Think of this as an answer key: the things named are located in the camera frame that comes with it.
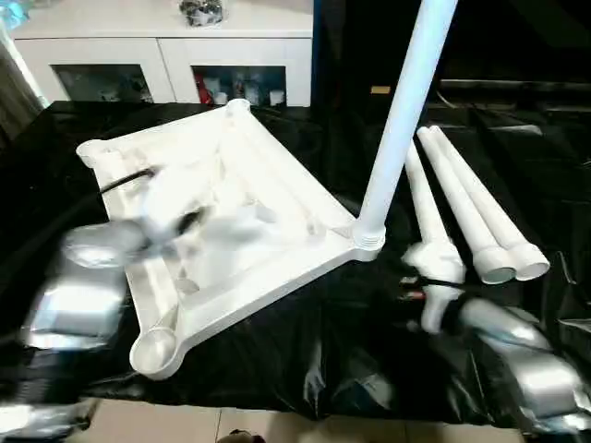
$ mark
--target table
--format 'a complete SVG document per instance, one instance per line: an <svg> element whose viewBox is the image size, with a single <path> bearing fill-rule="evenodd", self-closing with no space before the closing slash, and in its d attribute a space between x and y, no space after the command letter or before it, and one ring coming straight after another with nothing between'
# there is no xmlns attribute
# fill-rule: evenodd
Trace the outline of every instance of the table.
<svg viewBox="0 0 591 443"><path fill-rule="evenodd" d="M0 152L0 387L17 377L18 330L58 237L21 245L80 197L97 189L75 153L90 138L113 138L206 111L201 104L55 102ZM254 109L253 114L351 210L363 197L380 126L355 114ZM428 106L423 123L446 133L552 268L537 281L484 288L520 306L589 371L591 161L585 114L493 113ZM467 247L441 190L435 198L458 245ZM106 221L100 198L70 227ZM421 302L398 286L399 256L419 239L408 184L401 180L388 241L371 263L348 263L234 325L188 353L171 378L134 374L138 335L131 301L112 347L89 360L84 393L94 397L449 423L513 424L483 381L486 371L462 338L416 330ZM476 282L473 272L468 279Z"/></svg>

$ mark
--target white cabinet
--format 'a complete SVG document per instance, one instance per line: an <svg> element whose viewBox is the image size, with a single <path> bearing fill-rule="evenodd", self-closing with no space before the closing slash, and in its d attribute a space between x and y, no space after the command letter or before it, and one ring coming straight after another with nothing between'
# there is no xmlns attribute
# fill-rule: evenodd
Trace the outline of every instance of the white cabinet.
<svg viewBox="0 0 591 443"><path fill-rule="evenodd" d="M49 102L174 102L156 39L31 39L15 44Z"/></svg>
<svg viewBox="0 0 591 443"><path fill-rule="evenodd" d="M62 0L12 32L49 102L309 106L313 0L233 0L191 28L170 0Z"/></svg>

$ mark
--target cabinet glass door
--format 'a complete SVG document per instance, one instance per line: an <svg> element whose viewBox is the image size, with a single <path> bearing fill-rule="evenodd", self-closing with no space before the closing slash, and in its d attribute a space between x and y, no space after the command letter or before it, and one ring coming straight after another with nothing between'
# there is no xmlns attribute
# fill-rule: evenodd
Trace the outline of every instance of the cabinet glass door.
<svg viewBox="0 0 591 443"><path fill-rule="evenodd" d="M52 65L70 100L153 102L139 65Z"/></svg>
<svg viewBox="0 0 591 443"><path fill-rule="evenodd" d="M258 106L285 104L285 66L192 66L201 103L247 99Z"/></svg>
<svg viewBox="0 0 591 443"><path fill-rule="evenodd" d="M309 106L311 39L159 39L178 102Z"/></svg>
<svg viewBox="0 0 591 443"><path fill-rule="evenodd" d="M28 39L15 44L49 103L175 101L156 39Z"/></svg>

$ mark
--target curtain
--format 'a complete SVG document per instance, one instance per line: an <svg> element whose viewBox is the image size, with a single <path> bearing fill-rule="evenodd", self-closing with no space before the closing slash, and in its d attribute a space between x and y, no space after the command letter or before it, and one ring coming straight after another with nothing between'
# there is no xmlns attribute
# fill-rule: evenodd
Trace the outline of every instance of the curtain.
<svg viewBox="0 0 591 443"><path fill-rule="evenodd" d="M5 149L42 110L41 97L35 94L19 68L24 66L14 43L0 19L0 150Z"/></svg>

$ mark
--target white cylindrical socket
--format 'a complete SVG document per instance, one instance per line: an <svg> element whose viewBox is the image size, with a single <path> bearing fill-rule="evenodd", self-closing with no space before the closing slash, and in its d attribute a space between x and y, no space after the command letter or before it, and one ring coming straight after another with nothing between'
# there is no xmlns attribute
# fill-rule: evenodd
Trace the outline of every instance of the white cylindrical socket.
<svg viewBox="0 0 591 443"><path fill-rule="evenodd" d="M154 327L140 335L130 350L131 366L145 376L165 369L173 362L177 339L167 327Z"/></svg>
<svg viewBox="0 0 591 443"><path fill-rule="evenodd" d="M457 0L423 0L381 137L353 238L360 249L379 251L386 216L406 152L425 104Z"/></svg>
<svg viewBox="0 0 591 443"><path fill-rule="evenodd" d="M445 197L450 203L453 215L472 250L474 267L480 279L487 284L509 281L515 275L511 256L495 240L476 206L453 173L452 166L441 152L433 134L426 127L421 127L417 134Z"/></svg>
<svg viewBox="0 0 591 443"><path fill-rule="evenodd" d="M544 254L527 241L441 128L432 126L430 131L495 239L511 255L515 278L526 281L545 274L550 264Z"/></svg>
<svg viewBox="0 0 591 443"><path fill-rule="evenodd" d="M76 148L76 153L84 164L91 169L104 166L108 162L107 159L109 156L118 155L118 152L111 150L108 143L98 139L87 140L81 143Z"/></svg>

